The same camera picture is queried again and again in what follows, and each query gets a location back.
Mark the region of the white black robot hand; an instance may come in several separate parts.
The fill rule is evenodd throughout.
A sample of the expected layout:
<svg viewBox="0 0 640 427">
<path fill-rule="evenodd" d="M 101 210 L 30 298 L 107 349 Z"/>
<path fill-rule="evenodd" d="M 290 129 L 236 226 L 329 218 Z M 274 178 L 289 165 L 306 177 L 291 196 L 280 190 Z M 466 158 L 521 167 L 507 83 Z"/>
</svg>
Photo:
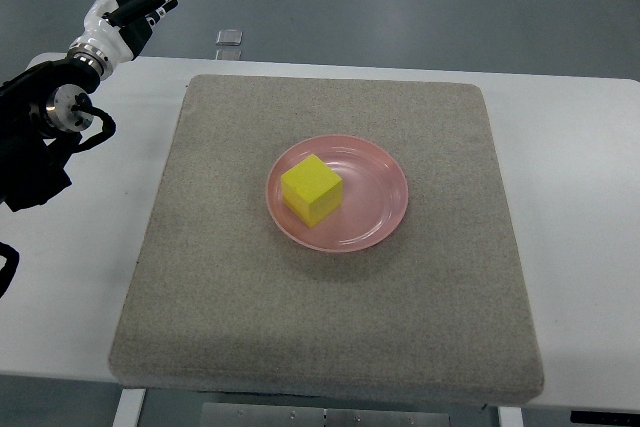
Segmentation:
<svg viewBox="0 0 640 427">
<path fill-rule="evenodd" d="M 158 23 L 177 6 L 178 0 L 95 0 L 67 56 L 89 63 L 105 79 L 140 55 Z"/>
</svg>

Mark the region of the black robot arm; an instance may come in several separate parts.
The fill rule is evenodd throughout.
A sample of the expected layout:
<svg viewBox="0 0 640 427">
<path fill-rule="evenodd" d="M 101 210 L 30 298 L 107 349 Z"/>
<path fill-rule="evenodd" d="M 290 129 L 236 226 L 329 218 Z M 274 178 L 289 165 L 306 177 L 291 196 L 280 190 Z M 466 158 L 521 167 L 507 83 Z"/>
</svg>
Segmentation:
<svg viewBox="0 0 640 427">
<path fill-rule="evenodd" d="M 1 85 L 1 202 L 12 211 L 43 205 L 69 187 L 71 156 L 115 134 L 115 121 L 89 98 L 100 74 L 95 59 L 75 54 Z"/>
</svg>

